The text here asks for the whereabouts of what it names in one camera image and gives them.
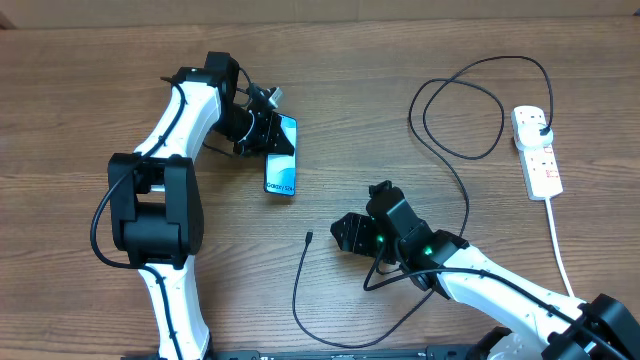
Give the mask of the blue Galaxy smartphone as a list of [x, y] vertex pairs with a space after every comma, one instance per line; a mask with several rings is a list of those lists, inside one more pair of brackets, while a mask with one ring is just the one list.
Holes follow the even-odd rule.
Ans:
[[296, 147], [298, 125], [294, 118], [281, 116], [279, 138], [293, 147], [293, 154], [268, 154], [266, 157], [264, 190], [282, 196], [294, 196], [296, 189]]

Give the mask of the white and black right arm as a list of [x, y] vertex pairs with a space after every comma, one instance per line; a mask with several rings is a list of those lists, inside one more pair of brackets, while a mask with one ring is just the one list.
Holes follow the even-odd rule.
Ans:
[[586, 302], [545, 289], [490, 260], [467, 240], [433, 230], [390, 181], [369, 188], [365, 214], [331, 225], [339, 248], [396, 264], [402, 279], [490, 316], [500, 328], [474, 355], [485, 359], [636, 359], [639, 323], [618, 300]]

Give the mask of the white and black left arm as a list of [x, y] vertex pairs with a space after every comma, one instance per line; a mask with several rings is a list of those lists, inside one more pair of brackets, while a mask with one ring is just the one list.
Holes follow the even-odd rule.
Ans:
[[195, 161], [207, 136], [223, 135], [238, 157], [264, 157], [265, 192], [296, 192], [297, 121], [279, 113], [278, 87], [249, 83], [246, 103], [236, 103], [245, 73], [225, 52], [208, 53], [202, 67], [180, 68], [167, 79], [171, 98], [150, 135], [108, 163], [109, 189], [93, 216], [90, 244], [103, 263], [116, 264], [97, 241], [108, 210], [114, 244], [128, 257], [122, 266], [139, 272], [151, 298], [160, 338], [155, 359], [215, 356], [195, 276], [205, 225]]

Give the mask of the white USB charger plug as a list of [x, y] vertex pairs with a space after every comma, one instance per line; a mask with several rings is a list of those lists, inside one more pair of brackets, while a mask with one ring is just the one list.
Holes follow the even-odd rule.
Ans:
[[533, 150], [549, 146], [553, 143], [554, 134], [549, 130], [542, 133], [546, 127], [539, 123], [517, 122], [514, 128], [514, 142], [519, 151]]

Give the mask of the white power extension strip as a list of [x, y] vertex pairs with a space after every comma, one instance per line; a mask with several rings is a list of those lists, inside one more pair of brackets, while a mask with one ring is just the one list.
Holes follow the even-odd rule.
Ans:
[[[539, 123], [547, 126], [544, 111], [535, 106], [517, 106], [512, 110], [510, 118], [513, 131], [517, 122]], [[552, 144], [533, 150], [518, 150], [518, 154], [530, 200], [550, 200], [563, 192]]]

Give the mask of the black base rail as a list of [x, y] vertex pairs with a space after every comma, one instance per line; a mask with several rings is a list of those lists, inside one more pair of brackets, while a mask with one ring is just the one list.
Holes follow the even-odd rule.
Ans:
[[432, 345], [424, 349], [300, 351], [260, 353], [257, 350], [205, 353], [207, 360], [465, 360], [472, 345]]

